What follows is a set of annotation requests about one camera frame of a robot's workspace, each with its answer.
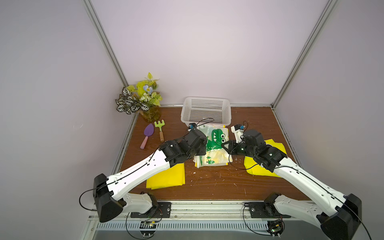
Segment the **controller board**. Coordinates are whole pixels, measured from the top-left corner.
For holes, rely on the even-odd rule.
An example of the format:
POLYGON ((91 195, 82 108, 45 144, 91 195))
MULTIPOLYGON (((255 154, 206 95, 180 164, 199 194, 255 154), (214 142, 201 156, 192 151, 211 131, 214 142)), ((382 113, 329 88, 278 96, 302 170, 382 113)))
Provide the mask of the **controller board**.
POLYGON ((272 237, 281 237, 282 233, 285 230, 285 224, 281 219, 268 221, 268 229, 267 232, 272 237))
POLYGON ((157 231, 158 222, 156 221, 142 221, 140 223, 140 233, 143 239, 150 239, 154 236, 157 231))

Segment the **purple toy shovel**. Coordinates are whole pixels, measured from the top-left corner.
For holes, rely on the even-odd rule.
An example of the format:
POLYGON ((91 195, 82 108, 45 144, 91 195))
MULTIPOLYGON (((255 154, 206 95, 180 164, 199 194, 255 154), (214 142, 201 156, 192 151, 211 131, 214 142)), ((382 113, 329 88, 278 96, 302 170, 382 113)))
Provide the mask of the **purple toy shovel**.
POLYGON ((140 149, 144 149, 146 147, 146 144, 148 142, 148 139, 150 136, 152 136, 154 134, 154 131, 155 131, 155 127, 152 123, 148 124, 144 130, 144 135, 145 135, 145 138, 140 146, 140 149))

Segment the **white plastic basket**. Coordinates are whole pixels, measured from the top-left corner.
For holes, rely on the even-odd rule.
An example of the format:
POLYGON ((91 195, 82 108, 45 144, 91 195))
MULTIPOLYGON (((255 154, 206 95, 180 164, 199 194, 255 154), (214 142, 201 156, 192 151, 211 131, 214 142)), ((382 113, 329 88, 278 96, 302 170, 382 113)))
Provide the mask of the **white plastic basket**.
POLYGON ((212 118, 213 124, 228 126, 232 121, 231 104, 227 99, 187 97, 181 113, 181 121, 186 125, 190 123, 203 123, 203 119, 212 118))

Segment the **green toy rake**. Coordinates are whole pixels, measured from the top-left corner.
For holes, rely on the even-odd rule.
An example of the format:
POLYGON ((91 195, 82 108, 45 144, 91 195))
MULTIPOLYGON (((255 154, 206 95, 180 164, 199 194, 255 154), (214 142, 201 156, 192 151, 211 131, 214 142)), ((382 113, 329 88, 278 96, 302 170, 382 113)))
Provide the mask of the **green toy rake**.
POLYGON ((165 125, 165 121, 161 120, 161 121, 154 122, 154 125, 156 128, 159 129, 159 136, 160 136, 161 142, 164 142, 165 138, 164 138, 164 133, 163 133, 162 127, 165 125))

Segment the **yellow duck folded raincoat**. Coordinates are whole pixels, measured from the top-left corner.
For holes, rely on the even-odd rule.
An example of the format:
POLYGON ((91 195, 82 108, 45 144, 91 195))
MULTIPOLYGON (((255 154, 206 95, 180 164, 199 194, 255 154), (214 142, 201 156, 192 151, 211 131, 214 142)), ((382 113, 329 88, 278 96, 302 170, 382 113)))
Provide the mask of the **yellow duck folded raincoat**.
MULTIPOLYGON (((284 154, 287 154, 287 150, 282 143, 277 143, 273 139, 265 140, 266 145, 271 145, 272 147, 277 148, 284 154)), ((244 167, 246 169, 246 172, 253 176, 265 176, 265 177, 275 177, 275 178, 281 178, 274 172, 271 172, 270 170, 266 169, 265 167, 268 167, 268 163, 266 161, 261 161, 260 164, 255 161, 254 158, 251 157, 245 157, 244 159, 244 167)))

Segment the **dinosaur print raincoat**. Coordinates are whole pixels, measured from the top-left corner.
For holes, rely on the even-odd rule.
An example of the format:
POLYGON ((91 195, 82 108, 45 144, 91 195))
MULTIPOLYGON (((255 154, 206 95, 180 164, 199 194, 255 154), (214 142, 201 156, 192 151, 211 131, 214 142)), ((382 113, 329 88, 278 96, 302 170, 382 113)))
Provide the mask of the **dinosaur print raincoat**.
POLYGON ((197 127, 207 137, 206 154, 194 156, 195 167, 227 166, 233 161, 232 157, 222 147, 229 141, 229 129, 225 125, 201 125, 197 127))

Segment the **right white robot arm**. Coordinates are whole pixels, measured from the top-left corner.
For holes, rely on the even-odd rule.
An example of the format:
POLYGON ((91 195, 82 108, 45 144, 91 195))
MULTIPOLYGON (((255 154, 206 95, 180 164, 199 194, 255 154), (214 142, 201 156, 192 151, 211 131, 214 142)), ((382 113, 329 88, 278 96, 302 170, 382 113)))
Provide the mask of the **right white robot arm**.
POLYGON ((256 130, 235 132, 236 140, 222 141, 230 155, 252 158, 259 166, 285 179, 304 193, 312 203, 305 203, 279 193, 270 194, 264 208, 270 215, 287 215, 320 228, 331 240, 351 240, 362 222, 362 201, 344 195, 322 183, 298 166, 284 152, 266 144, 256 130))

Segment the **plain yellow raincoat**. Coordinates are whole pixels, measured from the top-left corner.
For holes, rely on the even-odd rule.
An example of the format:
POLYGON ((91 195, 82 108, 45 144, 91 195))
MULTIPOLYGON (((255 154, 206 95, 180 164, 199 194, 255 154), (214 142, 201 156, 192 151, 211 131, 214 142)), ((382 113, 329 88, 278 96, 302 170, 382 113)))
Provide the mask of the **plain yellow raincoat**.
POLYGON ((146 188, 151 190, 182 186, 186 183, 185 164, 177 164, 172 168, 158 173, 146 182, 146 188))

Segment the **aluminium front rail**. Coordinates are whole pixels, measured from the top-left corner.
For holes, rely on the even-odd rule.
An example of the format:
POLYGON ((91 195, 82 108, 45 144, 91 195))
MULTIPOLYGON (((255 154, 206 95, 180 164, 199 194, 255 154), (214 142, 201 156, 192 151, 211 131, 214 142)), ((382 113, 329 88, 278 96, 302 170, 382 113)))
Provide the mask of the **aluminium front rail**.
POLYGON ((122 213, 101 223, 91 216, 80 237, 82 240, 325 240, 322 231, 296 218, 281 218, 285 230, 272 237, 268 221, 278 219, 251 218, 245 203, 250 201, 168 201, 172 203, 170 218, 131 218, 122 213), (143 239, 142 221, 158 222, 150 239, 143 239))

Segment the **artificial plant in vase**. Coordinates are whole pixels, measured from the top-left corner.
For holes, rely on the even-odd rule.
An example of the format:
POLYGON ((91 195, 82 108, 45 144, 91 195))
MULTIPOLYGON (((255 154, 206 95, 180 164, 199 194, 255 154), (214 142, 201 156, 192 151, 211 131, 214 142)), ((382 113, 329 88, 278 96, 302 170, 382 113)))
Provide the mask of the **artificial plant in vase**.
POLYGON ((116 99, 117 111, 131 115, 139 113, 148 122, 155 122, 161 118, 162 95, 158 91, 158 80, 148 73, 147 77, 122 88, 122 92, 116 99))

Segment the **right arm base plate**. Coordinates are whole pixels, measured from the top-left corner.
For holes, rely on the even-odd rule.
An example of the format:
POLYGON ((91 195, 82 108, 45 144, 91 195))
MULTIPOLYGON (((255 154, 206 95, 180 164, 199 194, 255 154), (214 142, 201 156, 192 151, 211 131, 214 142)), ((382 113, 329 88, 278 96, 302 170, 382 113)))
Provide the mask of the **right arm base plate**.
POLYGON ((269 218, 269 219, 289 219, 291 216, 282 215, 277 211, 274 205, 266 204, 264 202, 248 202, 245 203, 245 207, 248 208, 251 218, 269 218))

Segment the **right controller board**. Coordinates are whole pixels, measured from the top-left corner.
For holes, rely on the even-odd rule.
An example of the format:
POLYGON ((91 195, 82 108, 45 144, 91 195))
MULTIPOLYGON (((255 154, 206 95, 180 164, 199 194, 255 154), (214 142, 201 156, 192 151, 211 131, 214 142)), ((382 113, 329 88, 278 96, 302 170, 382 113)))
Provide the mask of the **right controller board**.
POLYGON ((281 237, 282 233, 285 230, 285 224, 281 219, 268 221, 268 229, 267 232, 272 237, 281 237))

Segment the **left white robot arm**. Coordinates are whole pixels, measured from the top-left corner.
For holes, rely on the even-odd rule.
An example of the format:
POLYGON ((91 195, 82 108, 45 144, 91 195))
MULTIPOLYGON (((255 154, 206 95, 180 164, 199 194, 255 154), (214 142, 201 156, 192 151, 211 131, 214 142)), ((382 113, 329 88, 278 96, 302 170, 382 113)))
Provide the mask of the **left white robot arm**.
POLYGON ((158 173, 205 155, 207 142, 203 132, 192 129, 179 139, 161 143, 147 158, 122 172, 96 176, 92 192, 99 221, 106 223, 122 212, 153 215, 159 207, 156 198, 130 191, 158 173))

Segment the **left controller board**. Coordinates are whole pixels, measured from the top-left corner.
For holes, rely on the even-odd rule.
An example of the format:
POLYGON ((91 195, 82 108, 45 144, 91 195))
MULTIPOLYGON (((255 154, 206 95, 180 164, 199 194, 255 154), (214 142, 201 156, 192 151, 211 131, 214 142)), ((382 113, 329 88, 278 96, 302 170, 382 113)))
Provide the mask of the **left controller board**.
POLYGON ((142 221, 140 223, 140 233, 143 239, 150 239, 154 236, 157 231, 158 222, 156 221, 142 221))

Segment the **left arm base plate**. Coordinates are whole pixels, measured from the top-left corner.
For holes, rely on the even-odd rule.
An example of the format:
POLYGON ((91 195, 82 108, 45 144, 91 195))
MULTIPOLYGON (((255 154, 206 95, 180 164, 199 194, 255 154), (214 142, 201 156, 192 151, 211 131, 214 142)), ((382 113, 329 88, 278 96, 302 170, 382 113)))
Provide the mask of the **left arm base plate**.
POLYGON ((151 218, 170 218, 171 215, 171 209, 172 209, 172 203, 171 202, 159 202, 157 206, 152 207, 150 210, 148 210, 144 214, 140 213, 130 213, 130 217, 136 218, 136 219, 151 219, 151 218))

